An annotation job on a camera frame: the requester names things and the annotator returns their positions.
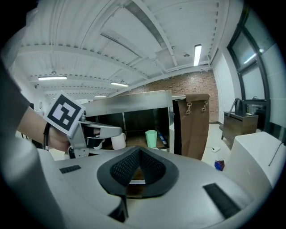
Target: floor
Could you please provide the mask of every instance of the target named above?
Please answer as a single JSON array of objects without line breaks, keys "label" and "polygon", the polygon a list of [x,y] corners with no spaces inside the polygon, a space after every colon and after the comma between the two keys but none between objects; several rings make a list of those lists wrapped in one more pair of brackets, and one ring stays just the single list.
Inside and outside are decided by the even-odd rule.
[{"label": "floor", "polygon": [[[219,129],[218,124],[209,125],[209,135],[206,142],[206,147],[220,147],[220,150],[213,153],[210,148],[206,148],[202,161],[215,167],[215,161],[224,160],[226,163],[231,153],[229,143],[224,139],[221,140],[222,131]],[[64,153],[56,149],[50,149],[55,161],[64,160]]]}]

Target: cable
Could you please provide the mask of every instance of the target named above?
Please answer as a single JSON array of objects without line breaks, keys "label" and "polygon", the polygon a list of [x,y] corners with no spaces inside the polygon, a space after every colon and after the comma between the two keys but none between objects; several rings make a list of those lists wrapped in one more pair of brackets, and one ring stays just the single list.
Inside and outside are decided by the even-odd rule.
[{"label": "cable", "polygon": [[278,152],[278,150],[279,150],[279,148],[280,148],[280,145],[282,145],[282,144],[283,144],[283,142],[281,142],[281,143],[279,144],[279,146],[278,146],[278,148],[276,149],[276,152],[275,152],[275,154],[274,154],[274,156],[273,156],[273,158],[272,158],[272,160],[271,160],[271,162],[269,163],[269,165],[268,165],[268,166],[270,166],[270,165],[271,165],[271,163],[272,163],[273,159],[275,158],[275,156],[276,156],[276,154],[277,154],[277,152]]},{"label": "cable", "polygon": [[206,147],[206,148],[211,148],[212,150],[215,150],[214,148],[212,148],[212,147]]}]

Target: sleeve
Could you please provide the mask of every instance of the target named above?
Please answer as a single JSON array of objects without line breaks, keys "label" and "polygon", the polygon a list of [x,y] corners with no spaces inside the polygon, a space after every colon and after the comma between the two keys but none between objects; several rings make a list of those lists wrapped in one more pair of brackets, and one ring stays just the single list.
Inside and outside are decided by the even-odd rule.
[{"label": "sleeve", "polygon": [[0,60],[0,134],[15,135],[20,121],[29,107],[29,101],[21,94]]}]

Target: white cup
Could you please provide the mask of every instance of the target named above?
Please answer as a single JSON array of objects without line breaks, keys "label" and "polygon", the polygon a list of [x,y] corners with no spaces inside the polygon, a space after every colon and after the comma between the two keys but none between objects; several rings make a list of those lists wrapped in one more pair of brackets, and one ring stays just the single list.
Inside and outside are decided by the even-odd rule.
[{"label": "white cup", "polygon": [[112,137],[111,138],[112,148],[114,150],[125,148],[126,147],[125,139],[126,139],[125,133],[121,133],[118,136]]}]

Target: ceiling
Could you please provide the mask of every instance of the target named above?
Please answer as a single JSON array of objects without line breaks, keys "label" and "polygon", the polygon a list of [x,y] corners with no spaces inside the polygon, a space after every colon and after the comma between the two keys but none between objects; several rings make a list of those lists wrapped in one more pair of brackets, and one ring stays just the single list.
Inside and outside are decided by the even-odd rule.
[{"label": "ceiling", "polygon": [[[228,0],[41,0],[27,14],[13,64],[47,99],[112,97],[163,78],[209,69]],[[201,44],[199,66],[194,46]],[[39,76],[67,80],[39,81]],[[128,88],[111,82],[128,84]]]}]

